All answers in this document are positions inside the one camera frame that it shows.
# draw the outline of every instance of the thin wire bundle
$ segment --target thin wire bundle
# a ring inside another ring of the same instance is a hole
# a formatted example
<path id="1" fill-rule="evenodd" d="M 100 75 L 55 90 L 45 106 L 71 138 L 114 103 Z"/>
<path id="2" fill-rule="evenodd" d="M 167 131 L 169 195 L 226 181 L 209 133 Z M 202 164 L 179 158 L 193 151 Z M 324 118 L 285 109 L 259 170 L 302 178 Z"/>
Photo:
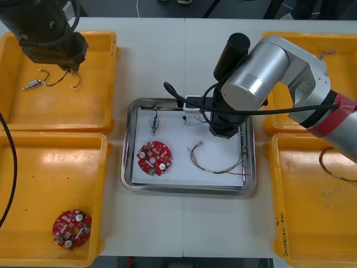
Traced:
<path id="1" fill-rule="evenodd" d="M 43 81 L 44 84 L 45 84 L 46 86 L 48 86 L 48 87 L 53 87 L 54 85 L 58 84 L 59 82 L 61 82 L 61 81 L 68 75 L 68 73 L 71 72 L 71 70 L 68 69 L 68 70 L 65 72 L 65 74 L 64 74 L 57 82 L 55 82 L 55 83 L 53 83 L 53 84 L 47 84 L 47 83 L 46 83 L 46 80 L 49 78 L 50 72 L 47 71 L 47 70 L 43 70 L 43 69 L 38 69 L 38 71 L 43 71 L 43 72 L 45 72 L 45 73 L 47 74 L 46 78 L 45 78 L 44 80 L 42 80 L 42 81 Z M 80 85 L 80 83 L 81 83 L 81 77 L 80 77 L 80 74 L 79 74 L 78 72 L 73 73 L 73 75 L 78 75 L 79 81 L 78 81 L 78 84 L 77 84 L 77 85 L 71 85 L 71 88 L 77 88 L 77 87 L 79 87 L 79 85 Z"/>
<path id="2" fill-rule="evenodd" d="M 210 169 L 206 169 L 202 166 L 199 165 L 196 155 L 195 155 L 195 149 L 199 146 L 203 145 L 203 142 L 200 141 L 198 143 L 196 143 L 196 145 L 192 148 L 192 149 L 188 149 L 190 152 L 190 157 L 191 157 L 191 161 L 192 163 L 194 163 L 195 166 L 197 166 L 199 169 L 205 171 L 205 172 L 209 172 L 209 173 L 214 173 L 214 174 L 223 174 L 223 173 L 229 173 L 229 174 L 233 174 L 233 175 L 248 175 L 248 174 L 244 174 L 244 173 L 233 173 L 230 172 L 232 169 L 234 169 L 235 167 L 237 167 L 238 165 L 242 164 L 244 162 L 244 160 L 242 160 L 243 155 L 245 155 L 247 152 L 245 150 L 245 148 L 242 148 L 242 154 L 240 155 L 238 161 L 231 167 L 224 169 L 224 170 L 219 170 L 219 171 L 214 171 L 214 170 L 210 170 Z"/>
<path id="3" fill-rule="evenodd" d="M 57 82 L 55 82 L 55 83 L 53 83 L 53 84 L 47 84 L 47 83 L 45 83 L 45 85 L 46 86 L 48 86 L 48 87 L 53 87 L 54 85 L 56 85 L 56 84 L 58 84 L 59 82 L 61 82 L 65 77 L 66 77 L 66 75 L 68 74 L 68 70 L 65 72 L 65 74 L 57 81 Z"/>
<path id="4" fill-rule="evenodd" d="M 319 162 L 320 162 L 320 165 L 321 165 L 321 167 L 323 168 L 323 170 L 325 170 L 328 174 L 330 174 L 330 175 L 332 175 L 332 176 L 334 176 L 335 178 L 338 178 L 338 179 L 340 179 L 340 180 L 345 180 L 345 181 L 348 181 L 349 183 L 352 183 L 352 184 L 357 183 L 357 180 L 350 180 L 350 179 L 344 178 L 344 177 L 342 177 L 342 176 L 340 176 L 340 175 L 338 175 L 338 174 L 333 173 L 333 172 L 330 171 L 329 169 L 327 169 L 327 167 L 326 167 L 325 164 L 324 164 L 324 155 L 325 155 L 328 151 L 333 150 L 333 149 L 334 149 L 333 147 L 329 147 L 329 148 L 324 149 L 324 150 L 320 153 Z"/>
<path id="5" fill-rule="evenodd" d="M 184 125 L 185 125 L 185 126 L 199 126 L 199 125 L 202 125 L 202 124 L 204 124 L 204 123 L 207 123 L 207 122 L 203 121 L 203 120 L 200 118 L 200 115 L 195 116 L 195 119 L 196 119 L 197 121 L 189 121 L 189 120 L 187 120 L 186 116 L 184 116 L 182 119 L 184 120 Z"/>

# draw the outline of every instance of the white table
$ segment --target white table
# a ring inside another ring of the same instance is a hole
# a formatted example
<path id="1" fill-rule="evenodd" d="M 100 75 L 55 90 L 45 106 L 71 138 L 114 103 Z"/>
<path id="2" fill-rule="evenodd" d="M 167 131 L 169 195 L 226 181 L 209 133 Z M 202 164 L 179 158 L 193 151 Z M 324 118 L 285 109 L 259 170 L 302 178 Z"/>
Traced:
<path id="1" fill-rule="evenodd" d="M 113 30 L 117 61 L 115 130 L 103 200 L 102 255 L 277 258 L 271 182 L 263 117 L 254 118 L 257 187 L 249 197 L 135 193 L 120 182 L 127 107 L 142 97 L 201 94 L 215 83 L 213 70 L 226 40 L 243 32 L 252 47 L 266 31 L 357 33 L 354 21 L 82 18 L 78 30 Z M 0 34 L 7 29 L 1 25 Z"/>

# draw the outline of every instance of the yellow plastic tray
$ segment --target yellow plastic tray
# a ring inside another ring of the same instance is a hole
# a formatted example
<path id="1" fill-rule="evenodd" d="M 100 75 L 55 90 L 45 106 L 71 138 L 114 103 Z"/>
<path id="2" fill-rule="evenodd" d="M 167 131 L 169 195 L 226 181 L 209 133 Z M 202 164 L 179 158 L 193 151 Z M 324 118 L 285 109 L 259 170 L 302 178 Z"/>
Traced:
<path id="1" fill-rule="evenodd" d="M 79 78 L 68 74 L 53 87 L 22 91 L 33 79 L 54 83 L 64 74 L 57 65 L 35 64 L 21 50 L 11 33 L 0 41 L 0 112 L 10 130 L 109 132 L 113 128 L 115 62 L 119 55 L 112 31 L 81 32 L 88 43 Z"/>
<path id="2" fill-rule="evenodd" d="M 274 250 L 293 267 L 357 267 L 357 185 L 326 173 L 309 134 L 279 133 L 268 143 L 276 239 Z M 325 165 L 357 178 L 357 164 L 336 151 Z"/>
<path id="3" fill-rule="evenodd" d="M 12 132 L 18 178 L 9 214 L 0 228 L 0 266 L 87 267 L 99 255 L 107 139 L 99 133 Z M 0 215 L 12 186 L 13 160 L 0 132 Z M 63 211 L 91 215 L 90 240 L 67 251 L 52 227 Z"/>
<path id="4" fill-rule="evenodd" d="M 289 33 L 267 32 L 268 35 L 279 35 L 290 42 L 302 47 L 316 57 L 329 50 L 335 49 L 336 55 L 324 58 L 329 71 L 332 90 L 343 93 L 352 99 L 357 99 L 357 35 L 334 35 L 319 33 Z M 278 83 L 268 97 L 267 109 L 291 108 L 292 100 L 287 86 Z M 266 133 L 299 132 L 306 133 L 306 129 L 288 118 L 287 114 L 266 116 L 263 127 Z"/>

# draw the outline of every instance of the stainless steel tray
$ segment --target stainless steel tray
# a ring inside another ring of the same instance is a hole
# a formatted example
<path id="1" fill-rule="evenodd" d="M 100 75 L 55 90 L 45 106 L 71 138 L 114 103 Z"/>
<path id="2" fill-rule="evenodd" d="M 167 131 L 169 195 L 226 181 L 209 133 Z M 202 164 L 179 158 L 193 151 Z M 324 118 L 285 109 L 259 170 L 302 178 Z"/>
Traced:
<path id="1" fill-rule="evenodd" d="M 226 194 L 226 195 L 247 195 L 250 194 L 257 183 L 255 177 L 255 148 L 254 148 L 254 132 L 253 120 L 250 117 L 244 124 L 241 125 L 242 147 L 247 148 L 247 155 L 244 159 L 243 177 L 244 186 L 200 186 L 200 185 L 165 185 L 165 184 L 138 184 L 132 183 L 133 164 L 136 163 L 135 157 L 135 137 L 137 126 L 138 110 L 142 107 L 160 107 L 161 110 L 176 110 L 182 111 L 176 107 L 175 99 L 137 99 L 131 103 L 128 111 L 127 130 L 124 140 L 124 149 L 122 157 L 121 178 L 123 185 L 132 191 L 146 192 L 164 192 L 164 193 L 195 193 L 195 194 Z"/>

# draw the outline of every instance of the round red circuit board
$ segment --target round red circuit board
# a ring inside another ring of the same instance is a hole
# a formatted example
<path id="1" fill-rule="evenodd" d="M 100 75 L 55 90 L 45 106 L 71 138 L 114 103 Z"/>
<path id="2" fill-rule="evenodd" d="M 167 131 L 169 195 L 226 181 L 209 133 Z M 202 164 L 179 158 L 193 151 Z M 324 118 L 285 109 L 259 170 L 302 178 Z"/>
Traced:
<path id="1" fill-rule="evenodd" d="M 149 175 L 161 176 L 171 166 L 171 152 L 165 144 L 159 141 L 146 142 L 139 150 L 140 168 Z"/>
<path id="2" fill-rule="evenodd" d="M 90 237 L 91 218 L 84 212 L 76 209 L 66 211 L 56 220 L 52 233 L 55 244 L 67 250 L 82 246 Z"/>

